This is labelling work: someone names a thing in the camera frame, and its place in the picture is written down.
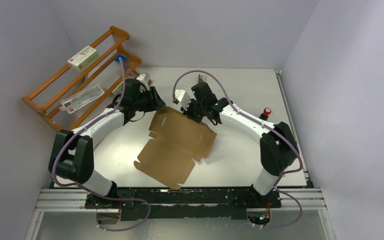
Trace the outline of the brown cardboard box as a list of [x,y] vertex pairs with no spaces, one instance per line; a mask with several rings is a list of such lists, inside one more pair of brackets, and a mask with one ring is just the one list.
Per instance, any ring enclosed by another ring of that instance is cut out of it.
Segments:
[[150,139],[134,161],[137,170],[172,190],[181,189],[195,164],[208,157],[217,133],[166,106],[155,112]]

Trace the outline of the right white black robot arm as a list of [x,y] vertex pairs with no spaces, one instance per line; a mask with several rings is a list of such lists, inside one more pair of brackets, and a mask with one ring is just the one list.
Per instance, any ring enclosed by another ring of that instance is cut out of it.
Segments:
[[262,169],[251,186],[253,191],[249,199],[255,207],[262,207],[285,170],[299,156],[291,128],[282,121],[271,123],[252,116],[226,97],[217,98],[206,82],[194,85],[191,90],[193,96],[181,89],[172,94],[174,103],[181,105],[184,115],[197,123],[207,118],[215,126],[230,126],[259,145]]

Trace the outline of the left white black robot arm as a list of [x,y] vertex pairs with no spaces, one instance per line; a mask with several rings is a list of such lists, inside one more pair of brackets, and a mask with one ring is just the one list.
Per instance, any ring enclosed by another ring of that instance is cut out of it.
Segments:
[[147,86],[139,79],[126,79],[121,93],[99,116],[81,127],[56,133],[48,165],[53,179],[70,180],[94,193],[97,205],[114,207],[119,200],[118,187],[95,170],[95,147],[111,132],[132,122],[137,112],[153,112],[165,106],[155,86]]

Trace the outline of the white green carton box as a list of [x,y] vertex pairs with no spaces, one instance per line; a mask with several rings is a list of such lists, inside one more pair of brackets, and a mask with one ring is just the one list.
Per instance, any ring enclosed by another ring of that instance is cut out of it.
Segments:
[[67,60],[67,64],[71,69],[80,73],[92,64],[99,56],[100,54],[95,48],[87,45],[74,56],[69,58]]

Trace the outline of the small white grey bar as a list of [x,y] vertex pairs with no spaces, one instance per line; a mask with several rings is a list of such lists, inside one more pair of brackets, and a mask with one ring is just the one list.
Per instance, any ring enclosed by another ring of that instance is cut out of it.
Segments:
[[111,94],[113,95],[113,96],[117,96],[118,94],[121,94],[122,93],[122,90],[123,90],[123,81],[120,83],[120,84],[118,84],[115,88],[114,88],[114,90],[112,90],[112,92],[111,92]]

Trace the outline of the small metal clip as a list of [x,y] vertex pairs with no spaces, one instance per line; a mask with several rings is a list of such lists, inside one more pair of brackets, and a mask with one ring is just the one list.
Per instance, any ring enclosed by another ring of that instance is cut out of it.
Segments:
[[207,79],[207,75],[205,74],[199,74],[198,75],[198,79],[197,79],[197,82],[200,84],[200,83],[204,83]]

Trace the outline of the blue small object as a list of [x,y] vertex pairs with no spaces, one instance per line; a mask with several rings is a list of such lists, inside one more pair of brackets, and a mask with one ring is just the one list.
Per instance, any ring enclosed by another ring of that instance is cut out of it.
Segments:
[[126,59],[127,59],[127,57],[125,56],[125,55],[123,55],[123,54],[118,54],[116,57],[115,57],[115,59],[114,59],[114,61],[116,62],[116,63],[125,63],[126,62]]

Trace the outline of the red emergency stop button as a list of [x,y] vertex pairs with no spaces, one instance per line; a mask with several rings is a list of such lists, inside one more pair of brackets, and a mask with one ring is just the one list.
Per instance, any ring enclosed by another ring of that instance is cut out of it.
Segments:
[[265,107],[263,112],[259,115],[259,119],[263,121],[267,121],[271,113],[272,113],[271,108]]

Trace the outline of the clear plastic packet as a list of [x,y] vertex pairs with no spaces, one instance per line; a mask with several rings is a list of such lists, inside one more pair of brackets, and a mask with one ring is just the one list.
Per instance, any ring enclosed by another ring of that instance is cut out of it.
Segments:
[[97,100],[104,93],[105,91],[98,84],[95,84],[62,100],[59,109],[61,111],[66,111],[68,114],[72,114],[82,107],[85,107],[87,104]]

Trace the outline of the orange wooden rack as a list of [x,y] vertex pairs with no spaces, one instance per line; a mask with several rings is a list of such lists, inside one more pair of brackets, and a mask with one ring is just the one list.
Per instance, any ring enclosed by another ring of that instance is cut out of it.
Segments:
[[[118,55],[126,57],[126,77],[137,77],[137,67],[142,60],[128,52],[123,44],[130,39],[127,31],[111,26],[90,46],[98,51],[99,56],[81,71],[65,63],[59,70],[41,83],[32,92],[21,99],[36,112],[55,131],[72,130],[79,127],[95,109],[115,95],[116,88],[122,83],[122,69],[115,59]],[[81,91],[98,85],[103,95],[89,102],[80,109],[69,113],[61,102]]]

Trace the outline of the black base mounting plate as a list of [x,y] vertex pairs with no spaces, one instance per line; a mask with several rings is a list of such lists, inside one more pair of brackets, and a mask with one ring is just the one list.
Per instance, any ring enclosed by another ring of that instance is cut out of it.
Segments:
[[185,187],[173,190],[167,187],[119,187],[121,201],[108,201],[95,195],[86,197],[84,207],[107,213],[121,211],[121,221],[150,219],[218,218],[248,220],[247,211],[280,208],[277,191],[260,196],[249,186]]

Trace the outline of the aluminium frame rail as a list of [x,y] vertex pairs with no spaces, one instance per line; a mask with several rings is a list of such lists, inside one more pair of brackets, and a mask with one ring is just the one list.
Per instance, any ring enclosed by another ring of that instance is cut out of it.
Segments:
[[120,187],[118,195],[118,200],[112,200],[105,206],[102,199],[78,188],[43,189],[26,238],[37,238],[46,212],[95,213],[100,220],[112,223],[135,221],[141,217],[229,217],[259,226],[263,214],[276,210],[316,211],[324,238],[335,238],[322,191],[318,188],[284,188],[260,197],[245,186],[186,187],[179,190],[165,187]]

